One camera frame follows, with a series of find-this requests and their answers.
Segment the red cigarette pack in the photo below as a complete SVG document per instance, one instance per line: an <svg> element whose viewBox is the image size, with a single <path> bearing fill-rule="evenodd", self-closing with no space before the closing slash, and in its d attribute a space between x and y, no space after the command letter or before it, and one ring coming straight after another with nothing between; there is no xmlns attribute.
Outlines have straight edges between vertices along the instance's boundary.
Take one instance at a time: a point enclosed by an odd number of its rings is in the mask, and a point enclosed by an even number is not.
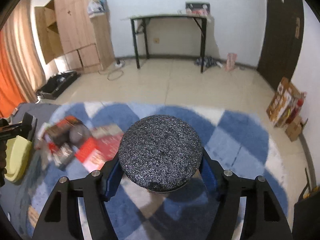
<svg viewBox="0 0 320 240"><path fill-rule="evenodd" d="M75 157L88 171L100 170L118 152L123 133L107 135L99 139L90 137L76 152Z"/></svg>

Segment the black sponge puff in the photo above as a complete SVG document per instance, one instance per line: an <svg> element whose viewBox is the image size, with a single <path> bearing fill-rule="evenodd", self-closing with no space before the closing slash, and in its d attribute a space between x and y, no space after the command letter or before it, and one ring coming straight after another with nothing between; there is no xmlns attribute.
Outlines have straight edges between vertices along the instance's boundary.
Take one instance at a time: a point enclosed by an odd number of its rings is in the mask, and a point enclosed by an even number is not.
<svg viewBox="0 0 320 240"><path fill-rule="evenodd" d="M170 115L151 115L123 134L118 158L126 176L152 192L183 187L202 160L200 137L187 122Z"/></svg>

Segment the yellow plastic basin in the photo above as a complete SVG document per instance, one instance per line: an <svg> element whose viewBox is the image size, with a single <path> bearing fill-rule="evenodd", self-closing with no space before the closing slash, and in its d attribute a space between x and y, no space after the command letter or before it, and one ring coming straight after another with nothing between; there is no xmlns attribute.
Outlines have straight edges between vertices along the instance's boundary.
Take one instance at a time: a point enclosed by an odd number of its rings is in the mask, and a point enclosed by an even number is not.
<svg viewBox="0 0 320 240"><path fill-rule="evenodd" d="M16 183L23 177L28 164L31 146L31 141L19 135L7 141L6 180Z"/></svg>

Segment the black open case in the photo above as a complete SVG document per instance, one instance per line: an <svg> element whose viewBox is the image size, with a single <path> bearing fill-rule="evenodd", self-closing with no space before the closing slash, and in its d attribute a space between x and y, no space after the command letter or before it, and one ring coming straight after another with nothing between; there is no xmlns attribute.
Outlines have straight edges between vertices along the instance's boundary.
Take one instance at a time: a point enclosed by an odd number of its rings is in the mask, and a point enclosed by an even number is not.
<svg viewBox="0 0 320 240"><path fill-rule="evenodd" d="M41 99L55 100L80 76L76 71L57 73L36 91L36 95Z"/></svg>

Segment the orange curtain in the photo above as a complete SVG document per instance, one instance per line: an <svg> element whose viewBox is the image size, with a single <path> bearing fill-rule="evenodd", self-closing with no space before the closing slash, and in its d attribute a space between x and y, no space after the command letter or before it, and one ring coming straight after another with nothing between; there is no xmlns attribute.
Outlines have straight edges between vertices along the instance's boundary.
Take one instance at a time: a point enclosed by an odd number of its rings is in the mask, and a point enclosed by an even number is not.
<svg viewBox="0 0 320 240"><path fill-rule="evenodd" d="M1 117L23 102L37 101L46 82L33 38L31 0L20 0L1 29Z"/></svg>

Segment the pink bag on floor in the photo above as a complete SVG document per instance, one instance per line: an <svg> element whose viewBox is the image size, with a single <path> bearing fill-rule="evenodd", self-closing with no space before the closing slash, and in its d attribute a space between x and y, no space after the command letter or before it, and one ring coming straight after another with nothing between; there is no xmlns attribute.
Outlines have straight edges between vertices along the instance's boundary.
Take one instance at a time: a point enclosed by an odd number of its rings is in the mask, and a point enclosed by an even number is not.
<svg viewBox="0 0 320 240"><path fill-rule="evenodd" d="M233 71L235 68L236 59L237 59L236 53L228 53L225 70L227 70L228 72Z"/></svg>

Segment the wooden wardrobe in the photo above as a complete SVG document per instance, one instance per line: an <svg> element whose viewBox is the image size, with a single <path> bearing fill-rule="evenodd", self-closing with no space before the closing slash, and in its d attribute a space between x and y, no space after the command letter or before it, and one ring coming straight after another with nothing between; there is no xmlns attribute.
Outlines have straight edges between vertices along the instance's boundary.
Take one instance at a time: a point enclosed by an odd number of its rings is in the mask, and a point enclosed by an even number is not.
<svg viewBox="0 0 320 240"><path fill-rule="evenodd" d="M108 12L88 11L98 0L31 0L31 27L47 77L76 70L91 73L114 62Z"/></svg>

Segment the dark brown door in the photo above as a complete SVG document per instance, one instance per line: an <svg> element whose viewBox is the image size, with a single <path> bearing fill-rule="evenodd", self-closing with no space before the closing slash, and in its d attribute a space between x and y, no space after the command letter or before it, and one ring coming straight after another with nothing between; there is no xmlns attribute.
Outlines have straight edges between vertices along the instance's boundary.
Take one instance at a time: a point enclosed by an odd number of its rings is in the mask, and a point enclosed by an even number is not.
<svg viewBox="0 0 320 240"><path fill-rule="evenodd" d="M257 71L276 89L292 78L304 32L303 0L267 0L266 28Z"/></svg>

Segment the black folding table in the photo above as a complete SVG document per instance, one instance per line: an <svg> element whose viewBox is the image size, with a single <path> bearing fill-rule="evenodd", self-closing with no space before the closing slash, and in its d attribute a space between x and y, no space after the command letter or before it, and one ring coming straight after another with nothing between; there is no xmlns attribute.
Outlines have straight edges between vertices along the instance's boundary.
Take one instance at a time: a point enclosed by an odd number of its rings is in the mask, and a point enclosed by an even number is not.
<svg viewBox="0 0 320 240"><path fill-rule="evenodd" d="M208 16L153 14L131 16L133 49L137 69L140 59L200 59L204 72Z"/></svg>

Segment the picture box on table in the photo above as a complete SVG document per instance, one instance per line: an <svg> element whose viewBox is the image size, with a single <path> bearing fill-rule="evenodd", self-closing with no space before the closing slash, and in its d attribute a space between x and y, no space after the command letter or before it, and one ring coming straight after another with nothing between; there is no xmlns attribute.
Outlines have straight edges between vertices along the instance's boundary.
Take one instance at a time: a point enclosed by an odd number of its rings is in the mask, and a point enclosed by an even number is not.
<svg viewBox="0 0 320 240"><path fill-rule="evenodd" d="M208 16L210 15L210 4L205 2L186 2L185 10L187 14Z"/></svg>

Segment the printed cardboard box by wall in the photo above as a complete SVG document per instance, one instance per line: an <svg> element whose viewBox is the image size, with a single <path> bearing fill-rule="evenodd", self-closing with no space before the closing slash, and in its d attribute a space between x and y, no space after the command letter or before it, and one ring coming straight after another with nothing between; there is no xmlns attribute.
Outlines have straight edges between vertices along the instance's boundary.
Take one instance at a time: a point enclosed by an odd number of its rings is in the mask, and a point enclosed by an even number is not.
<svg viewBox="0 0 320 240"><path fill-rule="evenodd" d="M300 113L306 96L307 92L300 92L288 78L283 77L266 110L273 126L290 124Z"/></svg>

